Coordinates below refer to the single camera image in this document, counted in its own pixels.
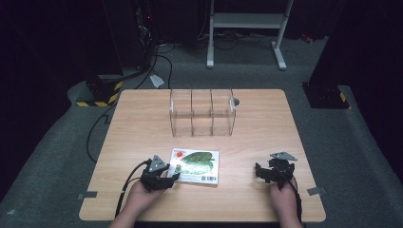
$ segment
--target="yellow and black hazard tape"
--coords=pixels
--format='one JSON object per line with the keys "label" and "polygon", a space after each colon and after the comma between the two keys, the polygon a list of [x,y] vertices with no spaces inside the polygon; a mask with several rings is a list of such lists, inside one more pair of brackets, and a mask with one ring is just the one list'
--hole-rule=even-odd
{"label": "yellow and black hazard tape", "polygon": [[109,106],[113,105],[118,98],[119,90],[122,87],[122,82],[117,83],[114,87],[112,87],[110,91],[110,95],[101,101],[76,101],[78,106]]}

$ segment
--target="gray carpet floor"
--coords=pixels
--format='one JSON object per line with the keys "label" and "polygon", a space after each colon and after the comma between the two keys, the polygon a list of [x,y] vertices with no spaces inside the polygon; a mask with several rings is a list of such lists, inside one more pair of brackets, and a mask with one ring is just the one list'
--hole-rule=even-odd
{"label": "gray carpet floor", "polygon": [[[164,46],[159,54],[172,63],[170,88],[279,88],[284,90],[321,195],[327,218],[306,227],[403,227],[403,188],[376,145],[350,88],[341,85],[350,109],[312,109],[301,86],[308,82],[326,39],[311,45],[283,40],[288,69],[278,70],[270,38],[265,42],[217,42],[215,67],[205,67],[206,47]],[[168,89],[170,64],[159,57],[155,72]],[[145,74],[124,81],[133,89]],[[155,88],[146,79],[138,89]],[[79,107],[85,84],[67,96],[72,106],[39,142],[0,205],[0,227],[107,227],[108,221],[82,221],[79,212],[95,163],[86,154],[90,128],[107,107]],[[112,109],[108,114],[113,116]],[[89,139],[94,158],[102,148],[108,124],[96,124]],[[270,227],[270,224],[199,224],[200,227]],[[139,223],[141,227],[195,227],[193,223]]]}

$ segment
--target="person's right hand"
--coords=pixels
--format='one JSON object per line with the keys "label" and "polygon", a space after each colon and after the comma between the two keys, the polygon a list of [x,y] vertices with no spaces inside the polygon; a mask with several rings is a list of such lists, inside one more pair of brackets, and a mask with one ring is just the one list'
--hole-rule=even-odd
{"label": "person's right hand", "polygon": [[[294,178],[291,179],[291,183],[296,186]],[[279,190],[278,184],[273,182],[270,184],[270,195],[281,227],[302,227],[297,217],[297,200],[293,187],[286,182]]]}

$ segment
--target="human hand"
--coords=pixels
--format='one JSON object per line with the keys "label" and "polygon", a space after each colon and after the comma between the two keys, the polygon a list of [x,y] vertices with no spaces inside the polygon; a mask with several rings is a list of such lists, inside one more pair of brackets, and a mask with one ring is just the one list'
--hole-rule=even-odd
{"label": "human hand", "polygon": [[[290,182],[294,186],[297,185],[294,178]],[[301,227],[297,217],[297,199],[294,188],[286,182],[279,190],[278,184],[274,182],[270,184],[270,195],[281,227]]]}
{"label": "human hand", "polygon": [[109,227],[133,227],[136,218],[165,190],[148,192],[140,181],[136,181],[130,188],[124,209]]}

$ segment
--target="white metal stand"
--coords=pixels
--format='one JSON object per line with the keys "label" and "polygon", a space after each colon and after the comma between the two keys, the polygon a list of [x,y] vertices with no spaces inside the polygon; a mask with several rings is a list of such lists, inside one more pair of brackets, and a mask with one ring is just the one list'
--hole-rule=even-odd
{"label": "white metal stand", "polygon": [[214,1],[211,0],[210,30],[207,50],[207,68],[214,67],[214,28],[250,28],[250,29],[278,29],[278,37],[272,42],[278,67],[281,70],[287,69],[279,46],[290,17],[291,7],[294,0],[288,0],[284,13],[263,14],[263,13],[215,13]]}

